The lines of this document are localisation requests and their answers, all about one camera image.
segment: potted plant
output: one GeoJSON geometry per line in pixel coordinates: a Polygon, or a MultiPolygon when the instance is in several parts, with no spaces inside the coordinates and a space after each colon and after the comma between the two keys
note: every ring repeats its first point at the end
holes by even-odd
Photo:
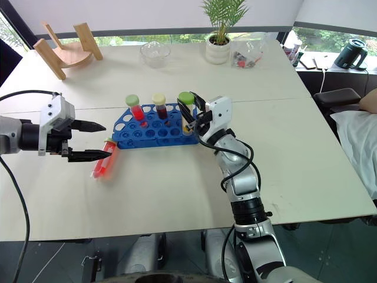
{"type": "Polygon", "coordinates": [[[203,0],[204,13],[216,31],[206,41],[206,58],[212,64],[223,64],[229,58],[230,39],[227,36],[247,12],[245,0],[203,0]]]}

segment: glass bowl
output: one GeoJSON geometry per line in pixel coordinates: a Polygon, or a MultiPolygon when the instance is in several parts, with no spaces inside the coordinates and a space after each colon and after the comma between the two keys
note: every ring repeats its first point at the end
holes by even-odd
{"type": "Polygon", "coordinates": [[[143,61],[152,68],[161,68],[167,64],[170,48],[157,41],[144,44],[140,48],[143,61]]]}

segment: test tube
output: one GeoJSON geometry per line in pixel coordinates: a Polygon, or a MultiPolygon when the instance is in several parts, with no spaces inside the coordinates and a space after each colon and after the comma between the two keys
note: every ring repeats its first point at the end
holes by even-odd
{"type": "Polygon", "coordinates": [[[167,119],[165,95],[162,93],[153,94],[152,100],[153,100],[153,103],[156,105],[156,111],[157,111],[158,117],[162,120],[167,119]]]}
{"type": "Polygon", "coordinates": [[[144,112],[139,105],[139,98],[135,94],[130,94],[125,98],[125,103],[131,109],[132,115],[138,121],[144,120],[144,112]]]}
{"type": "MultiPolygon", "coordinates": [[[[187,108],[190,110],[191,115],[193,114],[193,104],[194,104],[194,94],[184,91],[179,94],[178,99],[184,103],[187,108]]],[[[185,136],[190,136],[193,134],[192,130],[189,130],[186,125],[188,125],[188,122],[185,118],[182,116],[182,133],[185,136]]]]}
{"type": "Polygon", "coordinates": [[[106,157],[105,159],[100,159],[97,161],[92,172],[92,177],[95,179],[110,175],[115,159],[118,156],[119,149],[117,147],[117,143],[109,138],[105,141],[103,151],[110,152],[111,155],[106,157]]]}

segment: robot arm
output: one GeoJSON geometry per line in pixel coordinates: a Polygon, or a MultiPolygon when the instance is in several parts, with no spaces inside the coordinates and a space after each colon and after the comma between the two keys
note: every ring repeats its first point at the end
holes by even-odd
{"type": "Polygon", "coordinates": [[[217,163],[223,172],[221,186],[232,206],[238,239],[234,248],[242,281],[318,282],[299,269],[286,266],[269,219],[272,213],[264,211],[260,197],[260,176],[252,162],[253,150],[246,143],[238,141],[233,131],[228,129],[232,119],[231,100],[216,97],[206,103],[197,94],[194,94],[194,98],[201,111],[197,120],[189,117],[183,103],[178,101],[178,104],[199,142],[215,150],[217,163]]]}
{"type": "Polygon", "coordinates": [[[72,151],[68,140],[71,130],[95,132],[105,127],[90,121],[75,120],[74,106],[62,95],[55,95],[41,110],[40,125],[30,120],[0,116],[0,154],[35,150],[39,156],[46,152],[67,157],[68,162],[86,162],[103,159],[111,153],[102,150],[72,151]]]}

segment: white flower pot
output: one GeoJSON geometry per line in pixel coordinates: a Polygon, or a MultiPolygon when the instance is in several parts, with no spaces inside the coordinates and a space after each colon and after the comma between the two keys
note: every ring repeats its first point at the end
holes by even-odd
{"type": "Polygon", "coordinates": [[[210,38],[206,41],[206,59],[212,64],[224,64],[229,58],[230,40],[226,45],[214,45],[210,38]]]}

